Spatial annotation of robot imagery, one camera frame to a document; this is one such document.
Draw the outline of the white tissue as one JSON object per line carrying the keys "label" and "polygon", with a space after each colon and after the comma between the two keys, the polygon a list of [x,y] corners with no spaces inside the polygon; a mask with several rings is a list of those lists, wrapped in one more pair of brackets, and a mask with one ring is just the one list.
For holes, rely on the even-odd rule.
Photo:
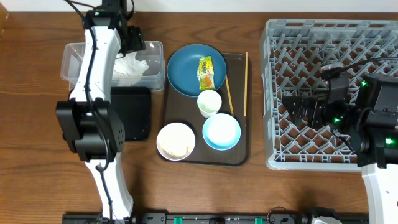
{"label": "white tissue", "polygon": [[115,81],[117,86],[135,85],[149,68],[146,60],[136,59],[136,54],[136,52],[128,53],[115,60],[112,81]]}

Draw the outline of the dark blue plate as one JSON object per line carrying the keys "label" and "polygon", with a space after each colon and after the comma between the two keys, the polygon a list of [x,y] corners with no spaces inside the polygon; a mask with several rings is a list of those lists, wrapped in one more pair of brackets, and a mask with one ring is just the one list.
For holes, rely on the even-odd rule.
{"label": "dark blue plate", "polygon": [[186,45],[171,56],[167,65],[167,78],[171,86],[182,95],[196,98],[201,93],[197,69],[200,58],[206,56],[211,56],[218,90],[226,79],[226,61],[219,51],[204,44]]}

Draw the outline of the yellow snack wrapper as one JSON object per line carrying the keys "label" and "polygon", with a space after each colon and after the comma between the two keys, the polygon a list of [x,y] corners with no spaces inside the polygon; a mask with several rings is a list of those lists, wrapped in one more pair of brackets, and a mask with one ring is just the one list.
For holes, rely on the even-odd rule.
{"label": "yellow snack wrapper", "polygon": [[216,90],[214,81],[214,68],[211,56],[199,58],[199,66],[197,69],[197,78],[200,83],[199,89],[205,90]]}

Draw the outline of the white cup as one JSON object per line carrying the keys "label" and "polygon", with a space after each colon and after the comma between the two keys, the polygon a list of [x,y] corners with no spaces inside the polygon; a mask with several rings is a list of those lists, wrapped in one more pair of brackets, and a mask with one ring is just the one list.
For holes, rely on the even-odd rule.
{"label": "white cup", "polygon": [[214,90],[205,90],[197,98],[197,105],[200,113],[205,118],[217,114],[222,105],[220,94]]}

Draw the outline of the pink white bowl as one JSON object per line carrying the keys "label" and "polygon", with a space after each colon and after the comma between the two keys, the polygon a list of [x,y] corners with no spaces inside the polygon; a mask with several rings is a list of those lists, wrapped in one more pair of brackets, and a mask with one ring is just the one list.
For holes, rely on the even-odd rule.
{"label": "pink white bowl", "polygon": [[183,123],[165,125],[156,139],[159,154],[169,161],[181,161],[187,158],[193,152],[195,143],[194,132]]}

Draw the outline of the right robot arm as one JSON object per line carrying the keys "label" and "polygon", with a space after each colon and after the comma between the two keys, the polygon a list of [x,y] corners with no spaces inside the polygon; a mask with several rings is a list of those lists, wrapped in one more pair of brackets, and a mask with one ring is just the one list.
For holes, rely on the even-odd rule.
{"label": "right robot arm", "polygon": [[326,73],[326,94],[285,96],[282,104],[293,123],[330,126],[350,139],[368,196],[370,223],[397,223],[397,79],[366,74],[356,103],[347,102],[348,74]]}

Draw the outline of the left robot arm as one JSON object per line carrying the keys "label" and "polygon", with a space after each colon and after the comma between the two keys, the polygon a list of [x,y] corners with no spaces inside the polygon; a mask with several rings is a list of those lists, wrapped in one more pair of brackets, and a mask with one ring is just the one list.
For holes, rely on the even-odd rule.
{"label": "left robot arm", "polygon": [[143,50],[138,27],[130,26],[134,11],[126,1],[103,0],[82,14],[85,53],[78,81],[67,101],[59,101],[56,116],[63,139],[90,170],[101,197],[98,218],[82,223],[132,223],[133,198],[121,165],[124,125],[111,105],[111,81],[118,55]]}

